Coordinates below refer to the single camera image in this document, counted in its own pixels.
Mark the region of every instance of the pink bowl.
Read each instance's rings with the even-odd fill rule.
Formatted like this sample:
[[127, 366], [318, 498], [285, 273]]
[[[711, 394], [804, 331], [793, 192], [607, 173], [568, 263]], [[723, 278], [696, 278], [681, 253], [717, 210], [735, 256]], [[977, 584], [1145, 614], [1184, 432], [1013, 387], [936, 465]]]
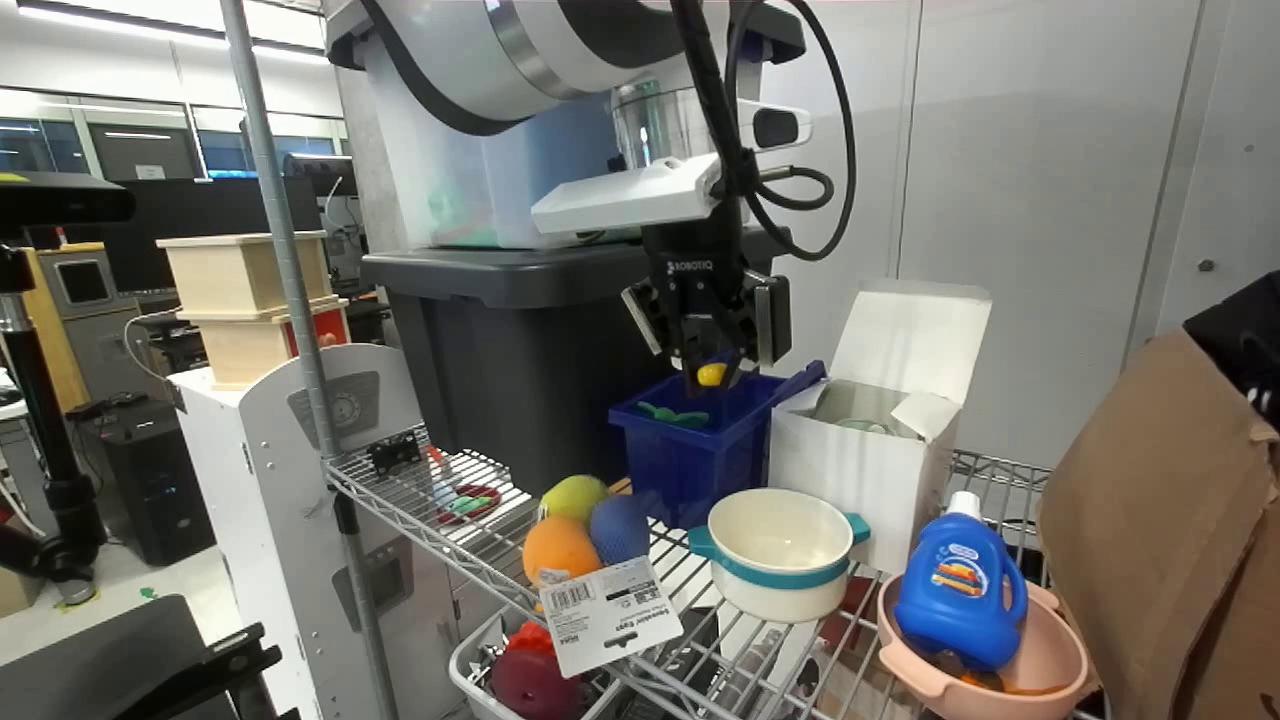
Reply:
[[950, 676], [901, 638], [889, 612], [898, 581], [878, 595], [882, 664], [945, 720], [1063, 720], [1092, 693], [1089, 651], [1048, 588], [1030, 584], [1030, 595], [1026, 645], [999, 673], [1006, 693]]

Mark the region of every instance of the blue plastic bottle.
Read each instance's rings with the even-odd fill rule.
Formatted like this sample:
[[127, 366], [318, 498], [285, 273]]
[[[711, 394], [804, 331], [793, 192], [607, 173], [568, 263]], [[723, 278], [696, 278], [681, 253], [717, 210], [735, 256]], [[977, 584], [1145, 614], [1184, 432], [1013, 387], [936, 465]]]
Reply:
[[953, 508], [923, 522], [892, 612], [923, 654], [957, 651], [974, 673], [999, 673], [1018, 654], [1030, 581], [974, 493], [957, 493]]

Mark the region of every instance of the green apple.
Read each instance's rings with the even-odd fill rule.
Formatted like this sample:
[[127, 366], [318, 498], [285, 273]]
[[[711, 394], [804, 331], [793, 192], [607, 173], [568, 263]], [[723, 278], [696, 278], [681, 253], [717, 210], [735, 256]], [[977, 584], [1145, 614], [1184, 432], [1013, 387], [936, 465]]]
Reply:
[[541, 514], [568, 514], [583, 522], [605, 496], [607, 487], [600, 474], [566, 474], [544, 493]]

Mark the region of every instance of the blue bin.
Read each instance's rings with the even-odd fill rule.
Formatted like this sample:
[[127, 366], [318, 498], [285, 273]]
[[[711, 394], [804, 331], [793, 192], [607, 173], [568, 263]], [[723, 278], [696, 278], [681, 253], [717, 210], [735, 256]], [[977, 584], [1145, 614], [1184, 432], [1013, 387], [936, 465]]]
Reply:
[[[634, 493], [640, 508], [673, 527], [696, 527], [711, 504], [760, 487], [767, 466], [767, 415], [784, 394], [818, 384], [819, 364], [793, 380], [742, 377], [728, 393], [691, 393], [685, 377], [640, 393], [607, 410], [630, 436]], [[651, 407], [703, 410], [702, 424], [655, 419]]]

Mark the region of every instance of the metal shelving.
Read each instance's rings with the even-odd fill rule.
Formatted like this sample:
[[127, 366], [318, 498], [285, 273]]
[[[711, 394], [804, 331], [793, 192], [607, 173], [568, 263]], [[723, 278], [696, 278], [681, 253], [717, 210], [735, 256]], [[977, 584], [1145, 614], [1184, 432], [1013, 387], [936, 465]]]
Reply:
[[[461, 522], [435, 504], [424, 466], [375, 474], [364, 459], [333, 465], [333, 482], [360, 508], [489, 588], [501, 603], [538, 614], [538, 593], [520, 577], [520, 543], [534, 527], [534, 496], [476, 456], [451, 456], [461, 482], [489, 487], [503, 504]], [[1018, 546], [1026, 573], [1045, 581], [1037, 508], [1045, 472], [959, 453], [953, 487], [984, 496], [984, 514]], [[921, 716], [903, 686], [878, 664], [882, 577], [857, 573], [849, 603], [824, 622], [763, 622], [722, 601], [708, 559], [685, 531], [651, 522], [651, 566], [685, 612], [685, 634], [607, 668], [673, 716]]]

